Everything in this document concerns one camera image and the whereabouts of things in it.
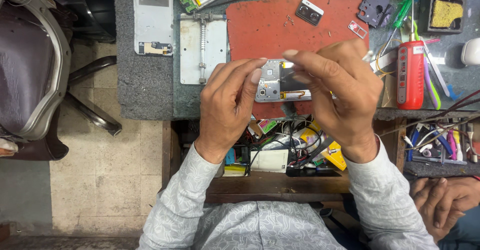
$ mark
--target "another person's hand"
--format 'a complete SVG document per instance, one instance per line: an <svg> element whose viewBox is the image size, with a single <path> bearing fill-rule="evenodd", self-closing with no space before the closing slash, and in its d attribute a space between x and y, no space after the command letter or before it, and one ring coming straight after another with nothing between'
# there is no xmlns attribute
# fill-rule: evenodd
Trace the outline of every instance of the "another person's hand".
<svg viewBox="0 0 480 250"><path fill-rule="evenodd" d="M435 208L445 196L449 182L445 178L441 178L432 180L420 179L415 183L411 187L410 194L413 195L413 201L422 216L428 233L433 236L435 243L438 243L439 240L443 239L450 232L457 220L465 214L461 211L450 210L445 219L445 224L439 227L438 222L435 220Z"/></svg>
<svg viewBox="0 0 480 250"><path fill-rule="evenodd" d="M447 189L435 208L434 222L442 228L452 210L466 211L480 203L480 181L472 177L448 178ZM428 187L432 180L418 179L411 186L413 197L424 187Z"/></svg>
<svg viewBox="0 0 480 250"><path fill-rule="evenodd" d="M200 136L195 149L218 164L250 121L267 59L245 59L217 65L200 94Z"/></svg>
<svg viewBox="0 0 480 250"><path fill-rule="evenodd" d="M342 146L344 155L358 163L369 162L378 153L371 124L383 87L369 64L362 61L366 54L360 39L329 45L316 54L283 53L295 64L294 78L311 92L315 120Z"/></svg>

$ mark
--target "wooden drawer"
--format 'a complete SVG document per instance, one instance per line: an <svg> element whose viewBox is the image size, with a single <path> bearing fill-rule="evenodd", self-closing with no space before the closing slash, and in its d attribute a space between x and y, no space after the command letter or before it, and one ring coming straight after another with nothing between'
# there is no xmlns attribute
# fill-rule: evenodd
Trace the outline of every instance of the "wooden drawer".
<svg viewBox="0 0 480 250"><path fill-rule="evenodd" d="M174 122L163 122L162 189L181 164L178 135ZM374 130L382 132L406 124L406 119L374 121ZM403 170L405 130L382 137L390 160ZM206 193L206 203L235 203L242 201L341 201L352 198L349 192L348 169L337 171L340 177L288 177L283 173L251 172L249 177L214 178Z"/></svg>

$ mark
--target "beige floor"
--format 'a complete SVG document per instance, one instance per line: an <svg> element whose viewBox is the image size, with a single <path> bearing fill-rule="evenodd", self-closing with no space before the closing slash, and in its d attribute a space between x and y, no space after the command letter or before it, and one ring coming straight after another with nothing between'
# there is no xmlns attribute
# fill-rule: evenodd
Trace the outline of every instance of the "beige floor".
<svg viewBox="0 0 480 250"><path fill-rule="evenodd" d="M72 69L116 55L115 45L74 46ZM117 66L103 69L70 89L90 108L102 109L123 125L113 137L67 103L61 105L59 139L70 151L50 162L54 233L136 236L161 188L158 121L120 117Z"/></svg>

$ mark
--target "sponge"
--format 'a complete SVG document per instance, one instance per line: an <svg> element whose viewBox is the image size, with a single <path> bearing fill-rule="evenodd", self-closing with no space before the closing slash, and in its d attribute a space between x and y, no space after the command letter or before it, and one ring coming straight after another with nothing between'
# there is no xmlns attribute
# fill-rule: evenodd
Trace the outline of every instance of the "sponge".
<svg viewBox="0 0 480 250"><path fill-rule="evenodd" d="M463 7L458 3L435 0L433 2L433 15L431 26L447 28L453 20L463 16Z"/></svg>

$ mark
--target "sim card tray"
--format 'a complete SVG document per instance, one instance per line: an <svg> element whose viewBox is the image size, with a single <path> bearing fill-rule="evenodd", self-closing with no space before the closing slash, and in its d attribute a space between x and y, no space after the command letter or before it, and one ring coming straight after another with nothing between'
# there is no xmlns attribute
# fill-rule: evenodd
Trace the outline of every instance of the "sim card tray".
<svg viewBox="0 0 480 250"><path fill-rule="evenodd" d="M355 23L355 21L350 22L350 25L348 26L348 28L362 39L365 38L365 36L367 36L368 34L368 32L364 30L362 27L360 27L357 23Z"/></svg>

